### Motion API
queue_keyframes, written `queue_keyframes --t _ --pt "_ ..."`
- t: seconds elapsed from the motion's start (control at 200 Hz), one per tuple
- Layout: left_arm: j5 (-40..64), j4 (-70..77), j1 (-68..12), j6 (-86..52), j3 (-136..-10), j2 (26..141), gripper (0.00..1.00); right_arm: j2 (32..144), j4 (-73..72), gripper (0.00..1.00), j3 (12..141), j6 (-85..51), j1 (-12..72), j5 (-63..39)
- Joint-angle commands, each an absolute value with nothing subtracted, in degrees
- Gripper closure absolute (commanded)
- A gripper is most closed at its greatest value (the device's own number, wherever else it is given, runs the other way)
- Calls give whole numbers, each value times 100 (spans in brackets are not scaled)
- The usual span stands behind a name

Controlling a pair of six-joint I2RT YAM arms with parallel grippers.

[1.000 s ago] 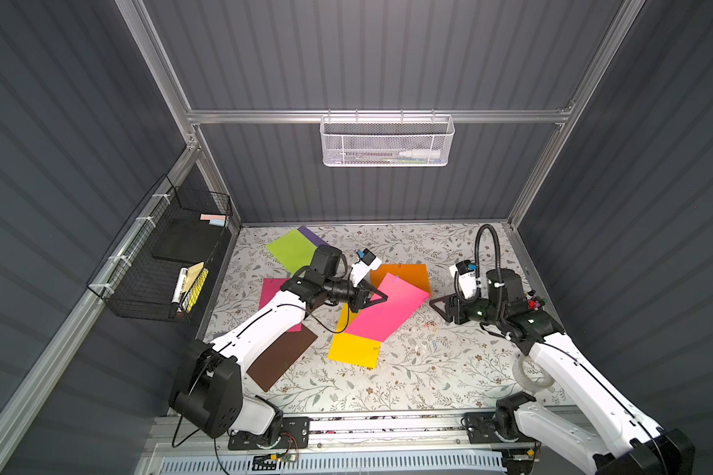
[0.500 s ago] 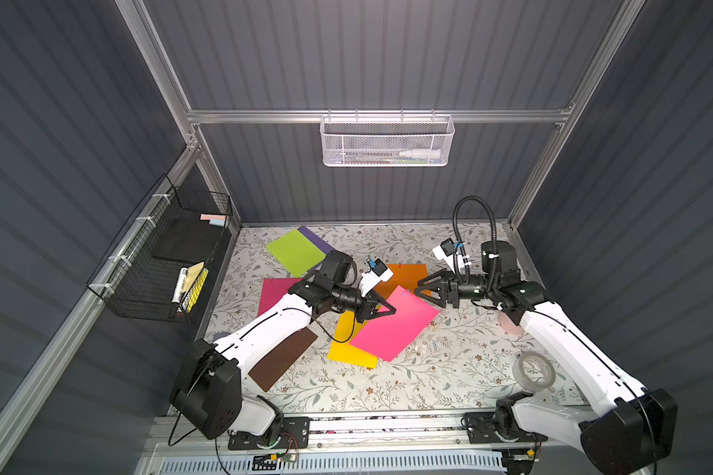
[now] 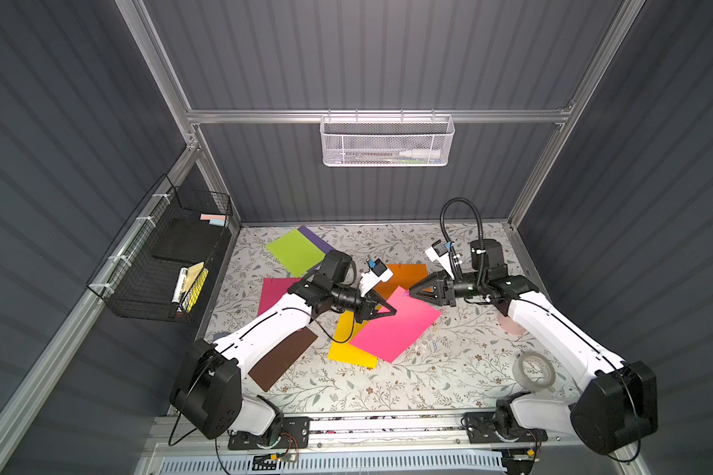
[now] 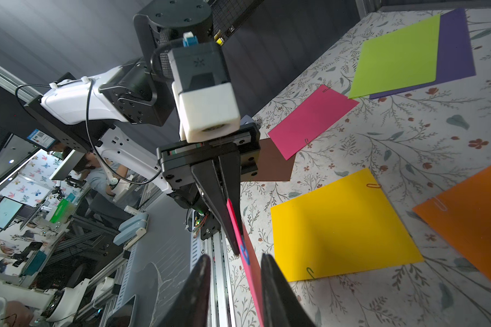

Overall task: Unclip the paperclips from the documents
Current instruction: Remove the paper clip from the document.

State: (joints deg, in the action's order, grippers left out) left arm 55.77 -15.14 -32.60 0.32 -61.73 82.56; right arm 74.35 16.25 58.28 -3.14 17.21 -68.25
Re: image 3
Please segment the orange paper sheet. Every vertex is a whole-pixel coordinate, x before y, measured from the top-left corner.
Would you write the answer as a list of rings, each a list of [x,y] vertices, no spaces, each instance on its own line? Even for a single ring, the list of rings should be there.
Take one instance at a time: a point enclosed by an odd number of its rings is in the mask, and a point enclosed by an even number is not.
[[[374,290],[385,300],[388,300],[398,287],[408,291],[428,276],[425,264],[388,264],[387,267],[393,273],[392,278],[374,287]]]

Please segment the yellow paper sheet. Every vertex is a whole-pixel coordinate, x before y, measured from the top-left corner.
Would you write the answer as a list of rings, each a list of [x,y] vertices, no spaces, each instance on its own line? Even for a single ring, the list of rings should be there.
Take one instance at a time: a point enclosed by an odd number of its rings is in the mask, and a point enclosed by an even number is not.
[[[357,336],[364,327],[365,324],[356,324],[356,322],[354,322],[354,314],[352,314],[352,312],[341,314],[334,334],[336,342],[331,343],[328,359],[368,369],[375,369],[377,367],[378,358],[364,350],[356,348],[350,343],[350,340],[354,336]]]

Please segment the purple paper sheet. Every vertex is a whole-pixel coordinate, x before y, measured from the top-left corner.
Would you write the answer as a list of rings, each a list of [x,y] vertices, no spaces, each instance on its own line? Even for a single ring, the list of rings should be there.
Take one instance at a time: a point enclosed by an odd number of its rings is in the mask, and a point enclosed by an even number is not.
[[[297,229],[297,231],[306,237],[308,241],[310,241],[319,251],[322,251],[325,255],[332,251],[334,248],[327,243],[322,237],[314,233],[312,230],[310,230],[306,226],[301,226]]]

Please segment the lime green paper sheet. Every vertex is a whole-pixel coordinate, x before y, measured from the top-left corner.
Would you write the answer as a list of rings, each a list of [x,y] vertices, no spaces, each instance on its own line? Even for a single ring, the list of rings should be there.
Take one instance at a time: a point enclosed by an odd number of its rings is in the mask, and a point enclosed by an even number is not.
[[[293,277],[304,276],[325,257],[325,254],[298,230],[290,231],[272,241],[266,249]]]

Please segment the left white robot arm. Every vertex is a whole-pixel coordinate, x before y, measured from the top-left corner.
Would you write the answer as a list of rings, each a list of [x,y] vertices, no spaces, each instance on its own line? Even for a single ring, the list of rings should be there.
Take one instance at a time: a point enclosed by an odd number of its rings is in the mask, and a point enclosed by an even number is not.
[[[246,394],[243,378],[283,340],[326,312],[351,312],[358,324],[395,316],[397,310],[375,291],[377,284],[392,279],[393,271],[380,259],[367,265],[353,287],[346,284],[346,275],[356,263],[346,253],[329,251],[261,316],[215,342],[190,344],[170,394],[178,415],[206,439],[236,431],[273,445],[283,413],[267,399]]]

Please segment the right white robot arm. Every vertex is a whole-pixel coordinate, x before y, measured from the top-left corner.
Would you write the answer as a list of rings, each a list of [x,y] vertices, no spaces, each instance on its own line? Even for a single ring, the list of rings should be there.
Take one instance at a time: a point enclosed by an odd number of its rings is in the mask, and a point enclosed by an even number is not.
[[[599,455],[609,455],[658,430],[657,385],[652,369],[628,362],[590,338],[563,316],[536,284],[508,271],[500,243],[476,239],[472,269],[461,269],[450,241],[436,241],[429,260],[442,269],[414,284],[411,297],[435,306],[455,306],[469,298],[494,306],[502,316],[534,336],[568,371],[576,399],[538,396],[532,390],[498,401],[492,426],[504,441],[542,429],[575,435]]]

